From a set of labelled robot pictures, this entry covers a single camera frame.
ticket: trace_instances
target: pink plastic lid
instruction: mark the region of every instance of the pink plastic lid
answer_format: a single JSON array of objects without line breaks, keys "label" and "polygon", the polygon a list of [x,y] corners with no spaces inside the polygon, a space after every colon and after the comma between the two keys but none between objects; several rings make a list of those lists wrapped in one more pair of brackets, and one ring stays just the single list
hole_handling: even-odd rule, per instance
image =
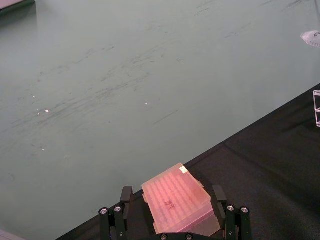
[{"label": "pink plastic lid", "polygon": [[208,218],[215,221],[212,229],[195,233],[209,236],[220,229],[210,195],[181,163],[142,184],[142,190],[157,234],[189,232]]},{"label": "pink plastic lid", "polygon": [[0,9],[7,8],[11,5],[23,2],[24,0],[0,0]]}]

